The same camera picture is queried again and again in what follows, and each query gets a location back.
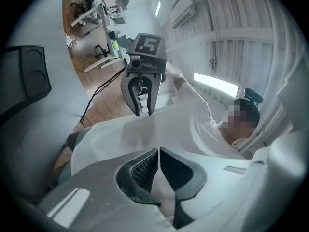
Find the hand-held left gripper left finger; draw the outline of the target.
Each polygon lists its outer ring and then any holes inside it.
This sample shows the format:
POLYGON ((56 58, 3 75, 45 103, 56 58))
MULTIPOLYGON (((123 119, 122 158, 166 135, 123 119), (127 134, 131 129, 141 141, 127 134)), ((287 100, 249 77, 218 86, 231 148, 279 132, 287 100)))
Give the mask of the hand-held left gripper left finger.
POLYGON ((158 150, 90 164, 50 191, 38 209, 65 232, 169 232, 151 194, 158 150))

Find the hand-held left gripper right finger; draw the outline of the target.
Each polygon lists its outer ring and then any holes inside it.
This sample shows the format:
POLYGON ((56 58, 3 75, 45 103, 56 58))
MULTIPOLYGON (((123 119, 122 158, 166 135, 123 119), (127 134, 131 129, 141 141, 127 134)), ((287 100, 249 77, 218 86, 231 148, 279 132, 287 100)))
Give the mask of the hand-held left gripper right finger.
POLYGON ((277 138, 251 160, 161 148, 160 165, 175 193, 180 232, 265 232, 305 179, 305 132, 277 138))

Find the white office desk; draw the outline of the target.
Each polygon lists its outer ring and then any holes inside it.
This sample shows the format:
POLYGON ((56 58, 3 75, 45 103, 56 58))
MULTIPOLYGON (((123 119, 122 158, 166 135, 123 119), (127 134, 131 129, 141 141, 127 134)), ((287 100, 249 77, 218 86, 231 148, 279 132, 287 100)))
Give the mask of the white office desk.
POLYGON ((106 15, 106 16, 104 16, 104 19, 102 20, 102 26, 103 26, 103 29, 104 29, 106 42, 107 42, 107 45, 109 46, 111 55, 108 56, 108 57, 105 57, 105 58, 101 58, 100 60, 98 60, 95 63, 91 64, 90 66, 86 67, 84 69, 84 72, 88 72, 88 71, 90 71, 91 69, 93 69, 97 66, 100 66, 100 68, 103 69, 103 68, 105 68, 109 65, 112 65, 112 64, 120 62, 120 61, 124 61, 125 64, 127 63, 128 54, 126 53, 126 49, 119 44, 118 39, 117 40, 111 40, 109 38, 109 35, 108 35, 109 32, 115 31, 116 24, 114 23, 114 21, 108 15, 106 15), (114 50, 113 45, 112 45, 113 42, 118 42, 118 45, 119 45, 118 51, 114 50))
POLYGON ((97 6, 93 6, 91 9, 79 15, 71 24, 71 27, 74 27, 77 24, 87 24, 92 19, 97 20, 102 14, 105 14, 105 6, 103 4, 99 4, 97 6))

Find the black office chair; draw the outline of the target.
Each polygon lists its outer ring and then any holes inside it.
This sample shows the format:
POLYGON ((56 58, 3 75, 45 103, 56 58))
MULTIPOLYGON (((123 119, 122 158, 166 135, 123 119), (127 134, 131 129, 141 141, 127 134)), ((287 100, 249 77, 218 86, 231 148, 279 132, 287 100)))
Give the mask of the black office chair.
POLYGON ((107 49, 103 49, 99 44, 95 46, 95 57, 97 58, 105 58, 110 56, 110 49, 109 46, 107 45, 107 49))

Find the black tray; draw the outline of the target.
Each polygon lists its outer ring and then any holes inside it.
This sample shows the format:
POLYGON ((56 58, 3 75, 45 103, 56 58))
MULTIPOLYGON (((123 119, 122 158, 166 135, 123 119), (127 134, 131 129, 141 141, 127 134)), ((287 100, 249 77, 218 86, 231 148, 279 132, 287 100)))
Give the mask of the black tray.
POLYGON ((51 90, 44 46, 4 48, 0 56, 0 127, 51 90))

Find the white air conditioner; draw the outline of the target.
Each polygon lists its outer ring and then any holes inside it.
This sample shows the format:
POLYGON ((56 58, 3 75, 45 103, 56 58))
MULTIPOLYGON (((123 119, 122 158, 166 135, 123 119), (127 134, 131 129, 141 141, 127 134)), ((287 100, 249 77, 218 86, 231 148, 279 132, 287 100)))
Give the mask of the white air conditioner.
POLYGON ((192 0, 178 0, 169 14, 169 22, 173 29, 181 26, 196 13, 192 0))

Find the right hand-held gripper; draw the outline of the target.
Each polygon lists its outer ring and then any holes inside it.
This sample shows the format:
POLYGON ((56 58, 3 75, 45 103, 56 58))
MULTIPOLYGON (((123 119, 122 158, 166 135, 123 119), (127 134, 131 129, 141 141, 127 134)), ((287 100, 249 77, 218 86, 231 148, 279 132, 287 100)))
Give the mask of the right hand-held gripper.
POLYGON ((159 35, 139 33, 128 50, 130 63, 121 81, 121 91, 128 107, 136 116, 140 116, 138 94, 141 92, 138 77, 147 74, 148 114, 152 115, 161 85, 166 79, 166 45, 159 35))

